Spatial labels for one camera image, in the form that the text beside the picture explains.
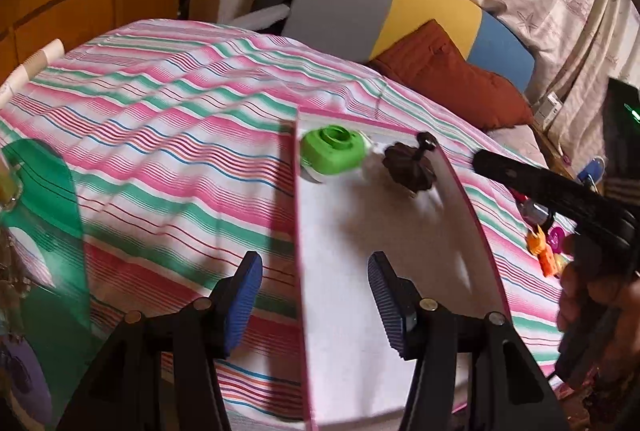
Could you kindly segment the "person's right hand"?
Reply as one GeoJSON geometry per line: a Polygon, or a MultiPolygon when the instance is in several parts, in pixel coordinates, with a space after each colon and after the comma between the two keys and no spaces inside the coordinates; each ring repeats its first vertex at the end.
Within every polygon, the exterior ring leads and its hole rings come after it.
{"type": "Polygon", "coordinates": [[[574,258],[560,284],[556,377],[576,389],[593,371],[617,381],[637,370],[639,274],[600,271],[595,261],[574,258]]]}

